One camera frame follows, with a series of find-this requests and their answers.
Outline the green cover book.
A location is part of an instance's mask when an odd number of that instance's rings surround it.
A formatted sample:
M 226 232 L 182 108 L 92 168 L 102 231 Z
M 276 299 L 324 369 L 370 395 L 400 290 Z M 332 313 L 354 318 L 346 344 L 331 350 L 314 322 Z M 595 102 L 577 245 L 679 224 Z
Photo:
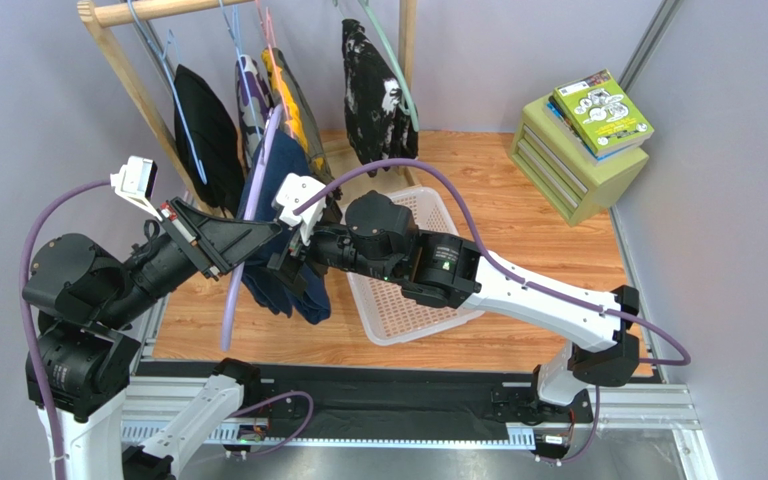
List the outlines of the green cover book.
M 640 146 L 655 132 L 608 69 L 556 87 L 550 100 L 598 159 Z

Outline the pink hanger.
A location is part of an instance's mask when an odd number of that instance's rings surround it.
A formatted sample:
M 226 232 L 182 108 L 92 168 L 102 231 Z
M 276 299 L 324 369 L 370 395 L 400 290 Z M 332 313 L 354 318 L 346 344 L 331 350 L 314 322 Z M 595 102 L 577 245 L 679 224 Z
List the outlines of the pink hanger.
M 281 105 L 284 110 L 284 124 L 286 125 L 286 130 L 290 137 L 298 140 L 297 110 L 291 106 L 292 97 L 290 95 L 290 89 L 283 77 L 283 70 L 277 64 L 278 56 L 277 52 L 275 51 L 277 45 L 271 12 L 268 7 L 263 6 L 260 0 L 256 0 L 255 5 L 259 16 L 260 27 L 266 42 L 266 48 L 271 60 L 273 78 L 272 83 L 277 88 L 281 98 Z

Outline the mint green hanger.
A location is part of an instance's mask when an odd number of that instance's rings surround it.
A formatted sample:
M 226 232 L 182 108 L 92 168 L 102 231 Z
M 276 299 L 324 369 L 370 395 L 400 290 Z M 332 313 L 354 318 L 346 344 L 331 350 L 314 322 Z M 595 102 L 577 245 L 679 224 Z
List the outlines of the mint green hanger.
M 412 127 L 413 131 L 416 133 L 420 132 L 420 124 L 419 124 L 419 116 L 418 111 L 416 108 L 416 104 L 413 100 L 409 82 L 406 75 L 406 69 L 402 67 L 401 62 L 396 55 L 396 52 L 394 51 L 383 27 L 381 26 L 377 16 L 375 15 L 373 9 L 370 6 L 369 1 L 359 1 L 359 5 L 363 9 L 364 13 L 367 15 L 367 18 L 371 22 L 372 27 L 375 29 L 375 32 L 377 33 L 378 37 L 380 38 L 382 42 L 382 46 L 384 47 L 385 53 L 387 55 L 387 58 L 389 59 L 389 66 L 391 68 L 391 72 L 394 75 L 395 80 L 397 81 L 399 87 L 401 88 L 402 96 L 399 103 L 400 110 L 407 114 L 410 117 L 410 126 Z M 342 55 L 342 66 L 343 66 L 343 80 L 345 84 L 345 94 L 343 95 L 343 113 L 346 119 L 346 130 L 349 130 L 349 118 L 352 116 L 350 113 L 349 108 L 349 98 L 351 97 L 350 92 L 350 81 L 348 78 L 348 69 L 345 62 L 345 47 L 347 46 L 346 40 L 344 38 L 341 39 L 340 42 L 340 53 Z

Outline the lilac plastic hanger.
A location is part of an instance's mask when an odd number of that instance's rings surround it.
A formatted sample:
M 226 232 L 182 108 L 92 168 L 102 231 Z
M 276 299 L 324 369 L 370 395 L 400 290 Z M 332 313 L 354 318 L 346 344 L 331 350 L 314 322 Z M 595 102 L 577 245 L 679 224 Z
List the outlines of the lilac plastic hanger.
M 265 134 L 261 140 L 260 155 L 257 162 L 255 163 L 251 188 L 249 189 L 248 194 L 244 197 L 245 209 L 241 216 L 242 220 L 250 221 L 255 217 L 256 210 L 259 205 L 259 198 L 261 195 L 264 176 L 266 174 L 271 149 L 274 142 L 274 137 L 280 127 L 282 120 L 282 111 L 278 108 L 273 109 L 266 122 Z M 227 296 L 225 299 L 220 337 L 220 347 L 223 352 L 227 352 L 232 345 L 235 311 L 239 297 L 239 291 L 242 285 L 244 266 L 245 263 L 241 263 L 233 270 L 230 275 L 230 285 L 227 290 Z

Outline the white perforated plastic basket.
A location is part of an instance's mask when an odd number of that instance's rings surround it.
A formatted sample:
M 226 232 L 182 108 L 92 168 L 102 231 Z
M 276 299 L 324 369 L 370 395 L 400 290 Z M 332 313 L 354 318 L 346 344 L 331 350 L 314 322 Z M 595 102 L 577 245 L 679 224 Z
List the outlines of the white perforated plastic basket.
M 412 211 L 416 225 L 457 236 L 457 227 L 440 194 L 429 187 L 411 187 L 388 194 L 393 204 Z M 358 273 L 347 275 L 358 315 L 368 339 L 378 346 L 415 341 L 445 332 L 483 315 L 480 310 L 453 308 L 427 290 L 404 290 L 396 283 Z

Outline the blue book under stack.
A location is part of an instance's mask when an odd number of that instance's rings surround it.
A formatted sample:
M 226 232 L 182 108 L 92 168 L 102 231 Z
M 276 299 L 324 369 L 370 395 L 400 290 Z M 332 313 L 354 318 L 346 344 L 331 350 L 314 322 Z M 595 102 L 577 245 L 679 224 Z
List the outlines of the blue book under stack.
M 629 144 L 621 147 L 619 150 L 595 155 L 594 152 L 588 147 L 588 145 L 582 140 L 576 130 L 573 128 L 570 121 L 564 116 L 564 114 L 557 108 L 554 100 L 548 97 L 544 107 L 545 115 L 551 120 L 551 122 L 562 132 L 562 134 L 573 144 L 577 151 L 587 160 L 595 165 L 599 165 L 609 158 L 620 155 L 622 152 L 640 148 L 643 145 L 643 141 Z

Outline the black white splattered trousers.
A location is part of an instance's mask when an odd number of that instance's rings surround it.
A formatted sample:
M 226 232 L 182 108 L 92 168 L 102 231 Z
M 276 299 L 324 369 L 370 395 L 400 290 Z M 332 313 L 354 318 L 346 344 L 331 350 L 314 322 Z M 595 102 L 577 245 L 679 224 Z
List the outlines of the black white splattered trousers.
M 359 162 L 416 158 L 419 136 L 402 111 L 403 89 L 355 19 L 342 21 L 342 56 L 347 138 Z

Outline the green drawer cabinet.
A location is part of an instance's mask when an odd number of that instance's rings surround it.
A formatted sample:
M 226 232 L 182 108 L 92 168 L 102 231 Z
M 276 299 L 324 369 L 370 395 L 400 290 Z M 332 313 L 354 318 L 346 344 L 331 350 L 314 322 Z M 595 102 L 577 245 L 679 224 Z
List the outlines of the green drawer cabinet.
M 508 157 L 570 226 L 614 206 L 649 160 L 642 148 L 599 165 L 584 158 L 545 115 L 545 95 L 521 110 Z

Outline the purple grey patterned trousers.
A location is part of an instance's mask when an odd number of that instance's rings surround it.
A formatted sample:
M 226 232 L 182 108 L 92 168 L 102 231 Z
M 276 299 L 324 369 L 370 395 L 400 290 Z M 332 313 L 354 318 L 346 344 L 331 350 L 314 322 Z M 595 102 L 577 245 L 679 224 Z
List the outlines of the purple grey patterned trousers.
M 263 78 L 259 65 L 250 55 L 243 55 L 245 74 L 250 84 L 252 100 L 243 102 L 242 117 L 239 117 L 243 161 L 246 170 L 256 162 L 256 151 L 265 134 L 266 122 L 274 107 L 271 89 Z

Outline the aluminium corner post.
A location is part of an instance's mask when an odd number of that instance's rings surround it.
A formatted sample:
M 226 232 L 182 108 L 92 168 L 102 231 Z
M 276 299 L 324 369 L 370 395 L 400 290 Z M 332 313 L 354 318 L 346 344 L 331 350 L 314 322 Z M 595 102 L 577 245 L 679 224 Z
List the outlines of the aluminium corner post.
M 660 2 L 621 74 L 619 84 L 624 90 L 629 90 L 643 72 L 683 3 L 683 0 Z

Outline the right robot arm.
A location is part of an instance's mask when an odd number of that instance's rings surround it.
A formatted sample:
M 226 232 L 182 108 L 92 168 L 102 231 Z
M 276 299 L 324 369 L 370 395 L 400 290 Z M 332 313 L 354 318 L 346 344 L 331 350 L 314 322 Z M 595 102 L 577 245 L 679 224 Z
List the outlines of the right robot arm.
M 321 201 L 295 214 L 310 197 L 283 191 L 273 202 L 279 220 L 298 228 L 306 260 L 395 284 L 419 305 L 502 314 L 564 337 L 537 369 L 539 401 L 567 406 L 587 386 L 621 387 L 638 369 L 638 338 L 609 313 L 634 304 L 631 292 L 580 288 L 483 255 L 470 240 L 419 228 L 410 208 L 376 191 L 354 200 L 340 223 L 324 221 Z

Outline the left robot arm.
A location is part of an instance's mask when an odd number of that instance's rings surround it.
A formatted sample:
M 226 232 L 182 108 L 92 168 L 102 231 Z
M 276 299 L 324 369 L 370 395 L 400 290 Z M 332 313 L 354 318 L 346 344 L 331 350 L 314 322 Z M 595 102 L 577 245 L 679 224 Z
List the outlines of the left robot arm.
M 127 327 L 191 277 L 231 272 L 280 232 L 273 222 L 214 217 L 180 199 L 144 225 L 145 241 L 119 260 L 82 234 L 44 245 L 30 261 L 23 299 L 37 309 L 38 352 L 27 388 L 53 461 L 69 479 L 173 479 L 220 424 L 260 389 L 258 368 L 224 359 L 157 434 L 121 439 L 131 364 L 140 341 Z

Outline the grey yellow camouflage trousers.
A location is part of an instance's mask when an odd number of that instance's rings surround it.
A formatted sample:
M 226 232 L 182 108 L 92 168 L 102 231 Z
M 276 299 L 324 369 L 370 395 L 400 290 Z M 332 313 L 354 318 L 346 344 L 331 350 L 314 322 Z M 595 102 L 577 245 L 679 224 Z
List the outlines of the grey yellow camouflage trousers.
M 291 106 L 297 110 L 297 132 L 299 139 L 296 141 L 300 144 L 306 155 L 307 163 L 312 175 L 320 182 L 328 184 L 334 180 L 334 176 L 328 164 L 319 128 L 312 113 L 312 109 L 308 104 L 295 75 L 289 68 L 283 52 L 278 48 L 275 48 L 275 51 L 278 56 L 277 64 L 283 70 L 283 77 L 290 89 L 290 95 L 292 97 Z M 267 48 L 262 51 L 261 58 L 266 65 L 271 91 L 275 95 L 278 105 L 282 107 L 281 98 L 277 88 L 272 83 L 272 65 Z

